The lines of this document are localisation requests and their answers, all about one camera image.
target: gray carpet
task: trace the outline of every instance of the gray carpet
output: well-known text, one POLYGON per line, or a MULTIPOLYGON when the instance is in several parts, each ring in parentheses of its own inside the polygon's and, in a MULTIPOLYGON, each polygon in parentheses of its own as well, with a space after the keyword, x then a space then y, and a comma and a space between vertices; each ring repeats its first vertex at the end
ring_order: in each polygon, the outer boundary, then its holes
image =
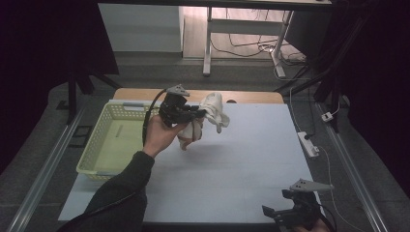
MULTIPOLYGON (((211 69, 211 76, 202 76, 202 66, 196 62, 187 65, 129 65, 120 64, 120 76, 111 76, 125 87, 133 88, 166 88, 182 83, 186 89, 241 90, 271 92, 284 82, 273 76, 273 67, 269 63, 237 65, 235 62, 217 63, 211 69)), ((291 76, 298 68, 289 67, 286 72, 291 76)), ((103 109, 103 105, 112 99, 114 90, 93 78, 96 91, 92 96, 79 95, 88 99, 87 109, 80 126, 94 126, 103 109)), ((373 231, 366 212, 356 196, 349 179, 340 163, 335 147, 320 121, 309 91, 293 96, 292 105, 296 121, 307 133, 314 133, 311 138, 316 146, 325 149, 330 158, 335 204, 338 212, 350 223, 364 231, 373 231)), ((27 190, 36 178, 56 139, 61 134, 67 120, 67 110, 56 109, 60 101, 67 100, 67 85, 54 88, 49 94, 48 107, 41 121, 20 149, 15 160, 0 176, 0 231, 6 231, 15 212, 21 204, 27 190)), ((410 202, 397 185, 383 162, 369 148, 366 142, 350 126, 347 119, 348 107, 345 104, 339 111, 339 129, 349 151, 353 155, 366 186, 375 199, 390 231, 408 231, 410 228, 410 202)), ((57 218, 65 204, 76 177, 75 167, 83 148, 81 138, 73 138, 60 161, 41 202, 29 221, 26 231, 55 231, 61 222, 57 218)), ((327 158, 321 151, 318 159, 307 159, 313 179, 329 183, 327 158)), ((355 231, 345 223, 335 211, 332 196, 320 194, 323 205, 327 206, 337 217, 338 231, 355 231)))

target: black curtain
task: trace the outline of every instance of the black curtain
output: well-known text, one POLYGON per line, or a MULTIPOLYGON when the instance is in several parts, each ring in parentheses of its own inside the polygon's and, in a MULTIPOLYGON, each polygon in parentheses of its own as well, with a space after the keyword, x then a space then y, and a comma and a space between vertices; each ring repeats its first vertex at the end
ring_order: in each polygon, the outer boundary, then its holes
POLYGON ((407 195, 410 156, 410 8, 379 2, 344 59, 342 93, 349 119, 407 195))
POLYGON ((95 1, 2 1, 0 31, 3 171, 42 116, 50 89, 83 66, 118 69, 95 1))

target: person's arm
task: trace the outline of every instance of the person's arm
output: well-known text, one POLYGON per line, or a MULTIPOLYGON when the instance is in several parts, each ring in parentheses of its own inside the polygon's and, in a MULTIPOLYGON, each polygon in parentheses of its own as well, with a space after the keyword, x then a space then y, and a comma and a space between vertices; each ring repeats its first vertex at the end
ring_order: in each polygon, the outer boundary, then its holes
POLYGON ((98 210, 134 192, 135 196, 86 219, 81 223, 80 231, 139 231, 147 205, 144 187, 149 181, 154 157, 167 148, 185 126, 168 128, 160 116, 154 116, 148 125, 143 150, 133 156, 123 172, 97 190, 85 212, 98 210))

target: white wire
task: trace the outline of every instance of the white wire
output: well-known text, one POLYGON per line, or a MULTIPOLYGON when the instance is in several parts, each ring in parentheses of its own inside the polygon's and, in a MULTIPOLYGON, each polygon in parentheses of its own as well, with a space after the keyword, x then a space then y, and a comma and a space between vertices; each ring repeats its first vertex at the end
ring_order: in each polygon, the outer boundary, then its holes
POLYGON ((340 110, 340 100, 337 102, 337 110, 334 113, 332 113, 332 115, 335 115, 339 110, 340 110))
MULTIPOLYGON (((329 185, 332 185, 331 162, 330 162, 330 159, 329 159, 328 152, 327 152, 323 147, 321 147, 321 146, 317 146, 317 147, 320 148, 320 149, 322 149, 322 150, 325 152, 326 158, 328 159, 329 185)), ((344 222, 346 222, 348 225, 352 226, 352 227, 355 228, 356 230, 365 232, 364 230, 362 230, 362 229, 358 228, 357 226, 351 224, 349 221, 347 221, 347 220, 338 212, 337 207, 336 207, 336 203, 335 203, 335 197, 334 197, 334 195, 333 195, 333 190, 332 190, 332 189, 331 189, 331 195, 332 195, 332 202, 333 202, 333 204, 334 204, 334 207, 335 207, 335 210, 336 210, 336 213, 338 214, 338 216, 339 216, 342 220, 344 220, 344 222)))
POLYGON ((289 104, 290 104, 290 109, 292 111, 292 116, 293 116, 293 121, 295 121, 295 125, 296 127, 298 127, 299 132, 302 132, 301 128, 298 125, 298 122, 296 121, 296 117, 295 117, 295 113, 293 112, 293 105, 292 105, 292 88, 290 88, 290 92, 289 92, 289 104))

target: black sleeve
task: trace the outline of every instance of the black sleeve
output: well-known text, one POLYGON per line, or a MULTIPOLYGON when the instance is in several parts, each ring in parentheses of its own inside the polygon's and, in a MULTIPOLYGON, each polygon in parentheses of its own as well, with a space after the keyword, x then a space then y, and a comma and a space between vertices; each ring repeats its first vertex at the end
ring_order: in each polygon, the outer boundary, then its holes
POLYGON ((83 221, 80 231, 140 231, 147 199, 147 185, 154 159, 137 152, 123 172, 104 183, 94 194, 85 213, 116 202, 133 192, 126 202, 83 221))

